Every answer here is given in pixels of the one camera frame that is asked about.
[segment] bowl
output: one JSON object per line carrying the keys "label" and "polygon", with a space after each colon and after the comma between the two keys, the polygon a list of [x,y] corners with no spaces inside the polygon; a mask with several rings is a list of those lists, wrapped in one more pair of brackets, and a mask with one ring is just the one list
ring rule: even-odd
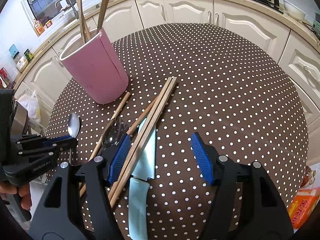
{"label": "bowl", "polygon": [[292,5],[291,3],[287,1],[283,1],[283,5],[287,13],[295,20],[302,21],[306,14],[302,12],[299,8]]}

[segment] orange package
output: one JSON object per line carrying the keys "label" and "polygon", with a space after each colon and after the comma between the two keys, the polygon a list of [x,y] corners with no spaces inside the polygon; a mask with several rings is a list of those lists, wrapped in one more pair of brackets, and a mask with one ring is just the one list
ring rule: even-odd
{"label": "orange package", "polygon": [[316,207],[320,196],[320,187],[299,189],[288,208],[294,229],[299,229]]}

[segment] countertop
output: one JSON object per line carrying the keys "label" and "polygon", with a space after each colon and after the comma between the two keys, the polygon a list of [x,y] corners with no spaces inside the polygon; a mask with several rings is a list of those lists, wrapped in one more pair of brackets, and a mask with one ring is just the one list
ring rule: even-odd
{"label": "countertop", "polygon": [[[108,8],[112,7],[116,4],[119,4],[126,0],[110,0],[108,4]],[[294,32],[299,34],[302,38],[304,38],[319,54],[320,54],[320,41],[318,38],[307,28],[303,23],[298,22],[294,20],[292,17],[290,17],[288,14],[284,13],[278,13],[275,10],[261,4],[258,2],[255,2],[253,0],[226,0],[230,2],[234,2],[246,7],[249,7],[251,9],[257,10],[261,13],[264,13],[268,15],[269,17],[281,22],[282,24],[286,25],[290,29],[292,29]],[[95,14],[98,14],[100,11],[100,8],[93,7],[91,10],[85,13],[84,18],[88,19]],[[44,42],[43,46],[41,46],[36,52],[35,56],[32,59],[32,61],[29,63],[29,65],[25,68],[23,73],[21,73],[17,78],[15,79],[16,85],[14,89],[17,89],[25,76],[28,74],[30,69],[33,67],[33,65],[38,61],[42,55],[53,46],[54,43],[56,43],[59,39],[61,39],[64,35],[66,35],[69,31],[74,29],[79,25],[79,20],[74,20],[71,23],[66,24],[61,29],[57,30],[56,33],[51,35],[51,37]]]}

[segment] plastic bag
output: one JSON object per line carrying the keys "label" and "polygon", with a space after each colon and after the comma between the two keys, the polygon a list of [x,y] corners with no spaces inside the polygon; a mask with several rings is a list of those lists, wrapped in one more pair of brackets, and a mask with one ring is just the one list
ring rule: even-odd
{"label": "plastic bag", "polygon": [[21,100],[19,100],[19,103],[28,110],[28,116],[29,118],[33,119],[37,123],[41,122],[41,115],[40,115],[40,106],[38,102],[38,97],[36,94],[36,91],[33,91],[31,95],[26,95]]}

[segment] screw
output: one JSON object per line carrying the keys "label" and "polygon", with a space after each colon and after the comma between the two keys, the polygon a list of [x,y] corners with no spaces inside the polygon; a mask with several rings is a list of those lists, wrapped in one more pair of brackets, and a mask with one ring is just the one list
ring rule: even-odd
{"label": "screw", "polygon": [[64,168],[68,167],[68,165],[69,165],[69,163],[63,162],[60,164],[60,167],[64,169]]}
{"label": "screw", "polygon": [[99,163],[99,162],[102,162],[103,157],[102,157],[102,156],[96,156],[93,160],[94,160],[96,163]]}
{"label": "screw", "polygon": [[260,162],[254,162],[253,166],[258,169],[258,168],[261,167],[261,163]]}
{"label": "screw", "polygon": [[228,157],[227,156],[225,156],[225,155],[220,155],[219,156],[219,161],[221,161],[221,162],[226,162],[228,160]]}

